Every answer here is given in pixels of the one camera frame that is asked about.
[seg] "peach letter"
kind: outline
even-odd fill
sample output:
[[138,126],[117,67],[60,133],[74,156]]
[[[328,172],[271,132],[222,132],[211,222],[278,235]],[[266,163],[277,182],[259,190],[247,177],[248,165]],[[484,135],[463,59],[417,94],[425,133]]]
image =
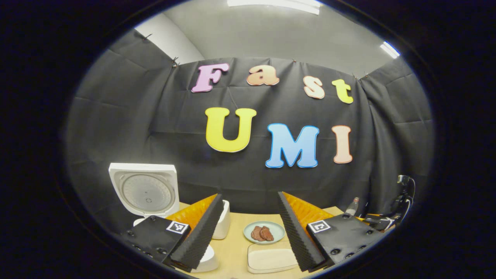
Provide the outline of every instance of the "peach letter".
[[322,81],[320,79],[307,75],[303,78],[303,83],[306,85],[303,90],[312,98],[322,99],[325,96],[324,89],[322,89]]
[[332,131],[336,134],[336,156],[334,156],[334,162],[337,164],[345,164],[351,162],[353,157],[350,154],[350,140],[349,133],[351,128],[344,125],[338,125],[332,127]]
[[249,70],[251,73],[247,77],[249,85],[276,85],[279,78],[276,77],[276,68],[269,65],[259,65]]

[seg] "black backdrop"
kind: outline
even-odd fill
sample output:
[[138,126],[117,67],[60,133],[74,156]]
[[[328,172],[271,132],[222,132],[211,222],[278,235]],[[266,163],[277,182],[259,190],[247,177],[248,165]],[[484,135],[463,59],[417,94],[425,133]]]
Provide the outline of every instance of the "black backdrop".
[[[108,175],[110,162],[173,164],[180,200],[194,203],[220,192],[231,210],[277,213],[277,191],[321,208],[345,209],[361,198],[358,214],[388,212],[400,189],[398,174],[417,179],[417,197],[426,187],[434,145],[426,94],[401,59],[356,79],[328,68],[277,58],[224,58],[172,67],[171,58],[136,31],[109,47],[89,70],[73,101],[66,130],[66,154],[73,184],[83,203],[112,231],[136,219],[119,201]],[[229,63],[210,92],[191,93],[198,67]],[[248,70],[276,68],[280,82],[251,86]],[[305,75],[318,77],[326,95],[308,97]],[[351,86],[352,104],[337,98],[332,80]],[[236,153],[218,152],[205,140],[209,107],[225,107],[224,136],[238,134],[237,108],[257,111],[249,145]],[[315,168],[265,167],[270,157],[267,125],[288,125],[294,137],[302,127],[319,128]],[[353,161],[336,164],[331,127],[347,125]]]

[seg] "pink letter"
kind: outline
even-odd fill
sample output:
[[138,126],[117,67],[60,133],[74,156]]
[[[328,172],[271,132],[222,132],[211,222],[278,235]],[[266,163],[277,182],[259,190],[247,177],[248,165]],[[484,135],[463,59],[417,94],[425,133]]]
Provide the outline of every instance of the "pink letter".
[[212,72],[213,69],[221,69],[222,71],[229,70],[229,64],[215,64],[215,65],[205,65],[198,67],[200,70],[200,75],[196,81],[196,85],[191,89],[191,92],[208,92],[212,90],[213,86],[210,85],[210,80],[213,83],[217,83],[220,80],[220,71],[216,70]]

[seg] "bottle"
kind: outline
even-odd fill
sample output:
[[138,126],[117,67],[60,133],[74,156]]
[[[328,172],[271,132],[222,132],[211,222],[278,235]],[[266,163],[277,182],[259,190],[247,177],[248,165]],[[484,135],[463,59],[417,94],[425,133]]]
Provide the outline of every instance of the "bottle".
[[354,216],[358,210],[358,200],[359,200],[358,197],[354,198],[353,201],[348,206],[348,208],[346,209],[345,213],[348,213],[349,215]]

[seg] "cooked meat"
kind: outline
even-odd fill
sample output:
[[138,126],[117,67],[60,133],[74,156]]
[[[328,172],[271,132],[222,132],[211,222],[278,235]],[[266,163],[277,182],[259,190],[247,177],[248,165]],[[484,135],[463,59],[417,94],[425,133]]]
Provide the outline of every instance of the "cooked meat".
[[263,226],[262,229],[260,230],[260,236],[267,241],[273,241],[274,240],[274,237],[270,233],[269,228],[266,226]]
[[261,227],[255,226],[255,229],[253,229],[253,231],[251,232],[251,238],[253,238],[254,240],[258,240],[258,241],[265,241],[265,239],[263,239],[260,236],[260,231],[261,230],[262,230]]

